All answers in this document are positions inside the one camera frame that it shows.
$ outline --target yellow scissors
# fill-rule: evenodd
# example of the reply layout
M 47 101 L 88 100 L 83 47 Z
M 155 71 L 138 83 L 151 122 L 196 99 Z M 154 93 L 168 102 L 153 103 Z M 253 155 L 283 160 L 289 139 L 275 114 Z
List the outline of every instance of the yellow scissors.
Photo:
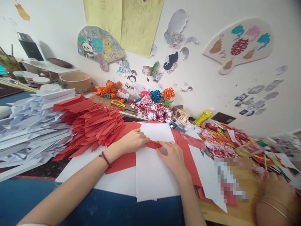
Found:
M 134 109 L 131 109 L 131 108 L 127 108 L 123 103 L 121 103 L 119 100 L 112 100 L 112 102 L 110 103 L 110 106 L 111 107 L 114 107 L 114 106 L 118 107 L 119 110 L 129 110 L 129 111 L 134 111 L 134 112 L 137 112 L 136 110 Z

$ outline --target white wall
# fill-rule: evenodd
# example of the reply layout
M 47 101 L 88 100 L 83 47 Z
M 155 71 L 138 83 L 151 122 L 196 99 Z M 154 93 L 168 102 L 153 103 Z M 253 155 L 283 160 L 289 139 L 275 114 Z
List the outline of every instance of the white wall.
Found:
M 10 45 L 14 44 L 16 57 L 27 57 L 22 49 L 15 31 L 29 34 L 38 44 L 49 46 L 47 57 L 68 61 L 90 73 L 96 84 L 105 85 L 107 79 L 126 82 L 125 78 L 116 74 L 117 64 L 110 65 L 109 72 L 103 72 L 98 64 L 77 53 L 77 35 L 86 25 L 82 0 L 18 0 L 31 20 L 22 20 L 14 6 L 14 1 L 0 0 L 0 45 L 10 53 Z M 154 43 L 158 52 L 152 59 L 127 52 L 132 70 L 138 72 L 137 82 L 156 89 L 157 83 L 147 82 L 142 74 L 142 66 L 152 66 L 155 61 L 161 65 L 167 55 L 174 53 L 164 41 L 163 34 L 172 14 L 178 9 L 189 14 L 184 35 L 195 36 L 200 45 L 189 43 L 190 55 L 186 61 L 179 61 L 178 68 L 170 75 L 165 73 L 161 83 L 165 88 L 178 84 L 175 104 L 183 104 L 194 117 L 209 107 L 229 114 L 237 119 L 231 126 L 243 128 L 250 135 L 276 135 L 301 129 L 301 4 L 298 0 L 165 0 Z M 219 63 L 202 55 L 207 43 L 225 27 L 247 17 L 261 17 L 267 20 L 275 35 L 272 54 L 262 60 L 239 65 L 222 76 L 218 73 Z M 17 25 L 9 22 L 9 17 Z M 248 88 L 256 85 L 268 85 L 279 76 L 274 75 L 277 67 L 288 65 L 289 69 L 281 78 L 281 83 L 274 91 L 279 91 L 275 99 L 267 102 L 267 110 L 259 116 L 245 117 L 238 114 L 243 108 L 234 107 L 234 98 Z M 180 93 L 184 82 L 194 90 Z

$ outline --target red folded paper pile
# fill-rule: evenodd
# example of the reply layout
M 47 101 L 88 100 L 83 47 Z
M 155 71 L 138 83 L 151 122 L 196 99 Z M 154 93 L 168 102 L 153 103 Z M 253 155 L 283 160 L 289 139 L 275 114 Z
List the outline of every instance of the red folded paper pile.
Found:
M 55 104 L 52 110 L 67 111 L 61 121 L 71 126 L 72 134 L 76 133 L 53 161 L 66 158 L 77 149 L 69 158 L 80 155 L 89 147 L 94 151 L 99 145 L 108 146 L 125 127 L 119 110 L 105 108 L 105 104 L 95 103 L 83 94 Z

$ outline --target red bracelet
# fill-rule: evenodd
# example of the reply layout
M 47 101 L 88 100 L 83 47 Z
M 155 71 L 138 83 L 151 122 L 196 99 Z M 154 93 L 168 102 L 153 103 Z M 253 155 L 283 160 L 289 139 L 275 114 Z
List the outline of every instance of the red bracelet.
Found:
M 106 156 L 104 155 L 104 152 L 102 152 L 99 157 L 103 157 L 104 160 L 106 160 L 107 164 L 109 165 L 108 168 L 111 168 L 111 164 L 109 163 L 109 161 L 107 160 Z

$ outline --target panda drawing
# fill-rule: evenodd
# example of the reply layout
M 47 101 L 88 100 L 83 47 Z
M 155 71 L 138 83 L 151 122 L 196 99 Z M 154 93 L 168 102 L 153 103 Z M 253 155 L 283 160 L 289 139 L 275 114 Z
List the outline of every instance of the panda drawing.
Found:
M 94 52 L 91 43 L 86 41 L 82 41 L 82 47 L 84 49 L 84 53 L 86 57 L 94 58 Z

